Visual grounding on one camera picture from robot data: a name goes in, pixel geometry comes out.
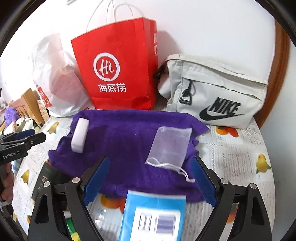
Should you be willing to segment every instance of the white wall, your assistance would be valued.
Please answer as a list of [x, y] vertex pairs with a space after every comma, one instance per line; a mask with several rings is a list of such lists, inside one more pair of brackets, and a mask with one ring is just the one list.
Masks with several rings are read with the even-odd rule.
[[[157, 21], [159, 62], [185, 53], [242, 64], [267, 79], [274, 55], [274, 20], [253, 0], [115, 0], [116, 20], [145, 16]], [[74, 56], [70, 40], [85, 33], [99, 0], [47, 0], [18, 29], [0, 58], [0, 82], [7, 102], [34, 87], [28, 56], [46, 35], [60, 32], [63, 47]], [[106, 24], [104, 0], [89, 29]], [[110, 8], [108, 21], [113, 21]]]
[[291, 42], [283, 88], [260, 129], [271, 162], [276, 189], [273, 240], [280, 240], [296, 218], [296, 47]]

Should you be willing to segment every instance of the black gripper frame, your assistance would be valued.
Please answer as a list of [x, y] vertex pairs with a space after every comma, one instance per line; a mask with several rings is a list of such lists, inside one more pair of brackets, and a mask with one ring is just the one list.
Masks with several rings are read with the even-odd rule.
[[[104, 241], [82, 202], [85, 186], [103, 159], [101, 158], [93, 168], [89, 168], [77, 183], [74, 183], [72, 179], [67, 184], [50, 185], [41, 189], [32, 214], [28, 241], [71, 240], [61, 208], [61, 202], [64, 201], [68, 203], [81, 241]], [[216, 188], [218, 202], [195, 241], [218, 241], [233, 203], [239, 204], [228, 240], [271, 241], [271, 227], [258, 187], [253, 183], [247, 187], [232, 185], [226, 179], [219, 179], [216, 173], [208, 169], [199, 157], [197, 160]]]

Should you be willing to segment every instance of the white plastic bag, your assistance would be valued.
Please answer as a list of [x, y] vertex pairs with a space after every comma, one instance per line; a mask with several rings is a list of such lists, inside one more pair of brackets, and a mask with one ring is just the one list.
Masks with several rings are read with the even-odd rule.
[[58, 116], [94, 109], [84, 86], [63, 51], [59, 34], [42, 39], [32, 51], [33, 81], [45, 107]]

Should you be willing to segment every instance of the purple plush toy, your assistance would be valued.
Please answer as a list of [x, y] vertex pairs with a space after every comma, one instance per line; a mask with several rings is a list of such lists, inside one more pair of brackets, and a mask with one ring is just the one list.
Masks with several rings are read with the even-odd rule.
[[5, 111], [6, 126], [9, 126], [13, 121], [16, 121], [20, 118], [16, 109], [13, 107], [8, 107]]

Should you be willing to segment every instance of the hand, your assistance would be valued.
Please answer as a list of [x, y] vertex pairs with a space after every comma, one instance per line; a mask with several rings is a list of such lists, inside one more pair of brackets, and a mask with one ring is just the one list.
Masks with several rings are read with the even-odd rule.
[[7, 177], [2, 181], [4, 186], [4, 190], [1, 194], [3, 200], [6, 200], [10, 203], [13, 200], [13, 185], [14, 185], [14, 174], [11, 171], [12, 166], [11, 163], [5, 164], [5, 170], [7, 172]]

